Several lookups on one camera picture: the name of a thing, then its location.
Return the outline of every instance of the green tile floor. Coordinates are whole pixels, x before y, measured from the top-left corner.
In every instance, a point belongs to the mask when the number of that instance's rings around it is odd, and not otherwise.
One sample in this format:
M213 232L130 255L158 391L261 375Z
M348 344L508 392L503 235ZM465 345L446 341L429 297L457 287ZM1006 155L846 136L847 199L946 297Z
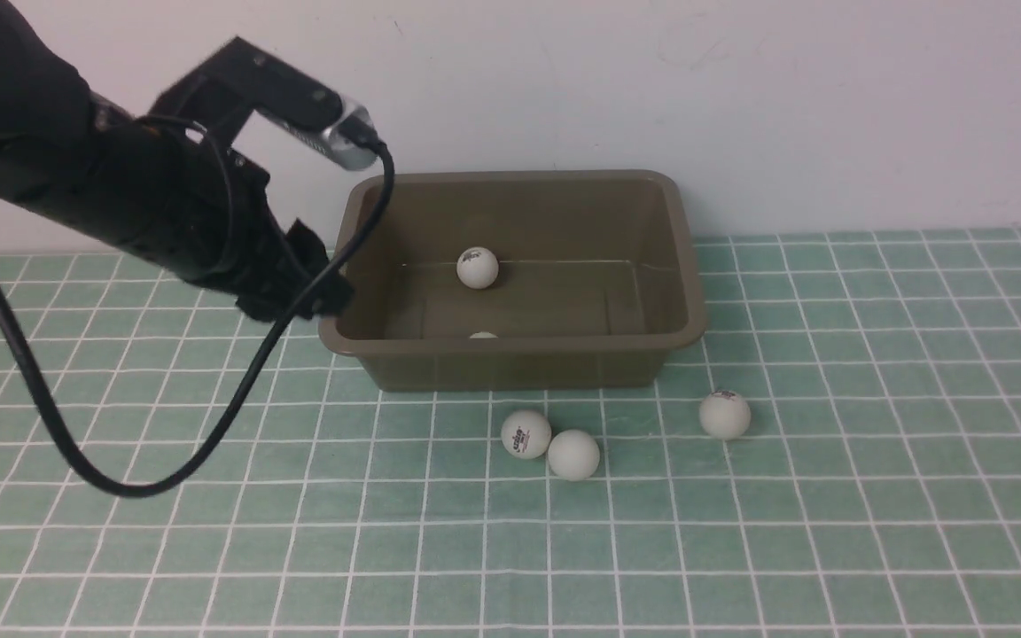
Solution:
M0 635L1021 635L1021 230L701 239L655 387L381 394L296 325L195 480L69 476L0 340ZM79 440L154 480L264 328L110 254L0 257ZM755 425L706 439L713 387ZM214 408L207 408L214 403ZM582 484L490 437L599 436Z

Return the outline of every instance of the plastic tub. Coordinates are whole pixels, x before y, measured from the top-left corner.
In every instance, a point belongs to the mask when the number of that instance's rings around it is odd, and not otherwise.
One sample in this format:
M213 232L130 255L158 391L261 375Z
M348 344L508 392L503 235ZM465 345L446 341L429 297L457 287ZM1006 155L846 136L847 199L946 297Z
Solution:
M380 185L352 190L338 245ZM499 259L486 290L454 272L472 246ZM645 170L401 175L346 276L321 338L389 392L645 386L707 328L680 192Z

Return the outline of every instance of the white ping pong ball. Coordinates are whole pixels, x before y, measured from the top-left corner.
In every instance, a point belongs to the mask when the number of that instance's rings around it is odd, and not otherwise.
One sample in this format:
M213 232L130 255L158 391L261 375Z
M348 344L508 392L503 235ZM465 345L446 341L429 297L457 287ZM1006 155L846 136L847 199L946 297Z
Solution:
M700 402L700 428L713 439L738 439L750 425L750 406L738 393L718 389Z
M481 291L498 278L499 260L485 247L472 247L463 251L454 262L454 274L458 276L464 286Z
M587 480L601 461L601 450L593 437L582 431L558 433L550 441L546 461L564 480Z
M538 459L550 446L554 431L542 412L519 409L502 421L502 447L516 459Z

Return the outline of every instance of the black cable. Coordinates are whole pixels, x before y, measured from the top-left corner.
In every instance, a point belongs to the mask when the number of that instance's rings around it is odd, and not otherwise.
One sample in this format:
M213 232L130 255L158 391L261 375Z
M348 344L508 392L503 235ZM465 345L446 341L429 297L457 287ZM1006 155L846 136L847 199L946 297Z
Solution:
M69 468L72 468L74 472L78 473L78 476L81 476L85 482L113 496L144 498L155 496L175 488L181 482L187 480L188 477L195 474L196 470L199 470L204 461L207 460L207 457L214 451L218 442L224 439L228 429L231 428L235 416L239 414L239 409L243 407L246 395L250 394L251 388L254 387L255 381L258 380L258 374L262 372L266 359L271 358L272 352L275 351L275 346L279 344L279 339L286 332L286 328L291 325L291 322L297 314L297 310L311 301L317 291L321 290L321 287L325 285L326 280L336 274L337 271L340 271L340 267L345 265L345 262L348 262L348 259L364 244L366 239L369 239L369 235L373 233L373 230L380 223L382 215L385 214L389 198L393 196L393 182L396 179L393 156L388 152L388 148L386 148L384 142L377 140L364 141L360 145L377 153L381 164L385 168L385 182L381 187L380 197L377 198L376 205L373 205L372 212L366 217L364 224L353 234L352 239L349 239L349 242L333 258L333 261L330 261L329 265L318 274L317 278L312 279L308 286L305 286L301 290L294 302L272 325L266 338L262 339L262 344L259 345L258 351L255 352L254 359L251 359L251 364L247 366L246 373L243 375L243 380L239 382L239 388L235 389L235 395L232 396L231 402L227 404L223 415L218 416L218 424L215 424L214 429L207 435L207 439L203 441L199 449L196 449L191 458L179 470L176 470L172 476L164 478L164 480L152 482L152 484L126 484L126 482L113 480L102 474L97 469L97 465L94 465L89 460L89 457L85 456L81 447L74 440L71 433L69 433L69 428L65 427L61 412L57 409L57 403L54 402L53 395L50 393L50 388L45 384L41 367L37 363L37 359L34 358L34 352L31 350L30 344L26 343L23 330L17 324L15 313L13 313L10 303L5 298L5 295L3 295L3 288L0 287L0 331L3 331L5 342L10 347L13 359L17 363L17 371L23 376L26 389L30 391L30 395L34 399L34 406L37 407L37 411L45 424L46 431L49 431L50 439L53 440L54 446L57 446L57 451L69 463Z

